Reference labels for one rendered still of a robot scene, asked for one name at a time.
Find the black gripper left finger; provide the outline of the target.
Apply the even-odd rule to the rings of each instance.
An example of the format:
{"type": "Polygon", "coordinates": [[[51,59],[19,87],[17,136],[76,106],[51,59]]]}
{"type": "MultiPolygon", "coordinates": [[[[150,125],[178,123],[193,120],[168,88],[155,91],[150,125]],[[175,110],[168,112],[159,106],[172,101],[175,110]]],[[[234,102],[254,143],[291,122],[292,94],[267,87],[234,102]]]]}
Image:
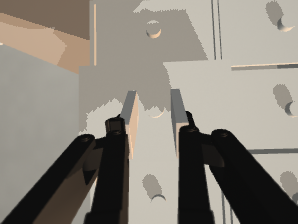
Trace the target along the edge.
{"type": "Polygon", "coordinates": [[[137,91],[128,91],[121,114],[105,121],[106,136],[76,137],[1,224],[71,224],[96,178],[83,224],[128,224],[138,121],[137,91]]]}

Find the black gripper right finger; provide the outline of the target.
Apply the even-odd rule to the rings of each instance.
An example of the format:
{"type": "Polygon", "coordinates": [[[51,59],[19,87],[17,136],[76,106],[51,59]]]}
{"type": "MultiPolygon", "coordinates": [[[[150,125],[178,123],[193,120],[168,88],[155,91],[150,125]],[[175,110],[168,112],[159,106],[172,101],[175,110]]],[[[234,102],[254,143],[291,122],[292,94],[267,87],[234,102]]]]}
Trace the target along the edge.
{"type": "Polygon", "coordinates": [[[226,129],[204,134],[171,89],[171,121],[179,158],[177,224],[215,224],[205,165],[240,224],[298,224],[298,206],[226,129]]]}

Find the white chest of drawers with wooden top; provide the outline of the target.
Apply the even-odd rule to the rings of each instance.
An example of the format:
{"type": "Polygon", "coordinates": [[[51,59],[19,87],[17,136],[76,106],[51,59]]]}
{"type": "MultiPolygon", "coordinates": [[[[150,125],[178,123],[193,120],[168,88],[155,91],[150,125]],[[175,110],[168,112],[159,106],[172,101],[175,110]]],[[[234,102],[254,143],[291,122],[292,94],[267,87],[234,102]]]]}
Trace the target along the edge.
{"type": "MultiPolygon", "coordinates": [[[[96,3],[127,2],[127,1],[144,1],[144,0],[89,0],[90,66],[96,65],[96,3]]],[[[212,6],[214,58],[215,58],[215,60],[221,60],[217,0],[211,0],[211,6],[212,6]]],[[[279,73],[298,73],[298,68],[232,71],[232,75],[279,74],[279,73]]],[[[298,158],[298,148],[249,149],[248,151],[255,159],[298,158]]],[[[161,162],[161,161],[179,161],[179,158],[176,158],[176,157],[142,157],[142,158],[133,158],[132,160],[129,160],[129,162],[161,162]]],[[[90,211],[91,211],[96,182],[97,182],[97,178],[90,189],[90,211]]],[[[228,203],[222,190],[221,190],[221,195],[222,195],[223,224],[231,224],[230,204],[228,203]]]]}

